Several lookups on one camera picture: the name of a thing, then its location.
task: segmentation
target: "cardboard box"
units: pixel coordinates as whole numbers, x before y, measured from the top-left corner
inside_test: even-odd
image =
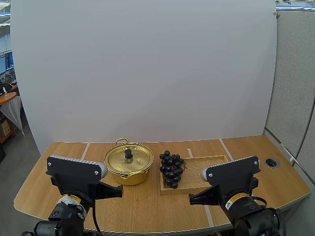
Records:
[[[0,138],[4,138],[7,136],[8,133],[10,133],[11,129],[9,126],[9,123],[6,119],[3,119],[0,123]]]

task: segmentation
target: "white umbrella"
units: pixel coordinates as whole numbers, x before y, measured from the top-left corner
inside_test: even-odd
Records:
[[[21,123],[20,110],[21,110],[20,96],[16,96],[11,101],[4,103],[0,108],[0,112],[2,112],[10,121],[12,121],[19,128],[19,130],[22,131],[22,134],[24,135]]]

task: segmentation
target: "desk hole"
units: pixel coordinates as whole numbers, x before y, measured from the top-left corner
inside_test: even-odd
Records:
[[[280,161],[275,158],[265,159],[264,163],[270,169],[278,168],[280,166]]]

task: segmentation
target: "metal clip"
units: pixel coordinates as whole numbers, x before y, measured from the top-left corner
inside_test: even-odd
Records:
[[[280,13],[279,12],[274,12],[274,16],[276,16],[276,18],[280,17]]]

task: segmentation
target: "pot handle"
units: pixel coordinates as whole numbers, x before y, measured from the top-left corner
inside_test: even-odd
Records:
[[[130,172],[127,176],[120,176],[121,178],[124,178],[124,179],[129,179],[131,178],[132,176],[135,176],[135,175],[145,175],[147,172],[144,171],[144,170],[139,170],[139,171],[133,171],[133,172]]]
[[[129,140],[127,138],[120,138],[120,139],[116,140],[115,146],[117,146],[118,142],[121,141],[121,140],[126,140],[126,142],[129,143]]]

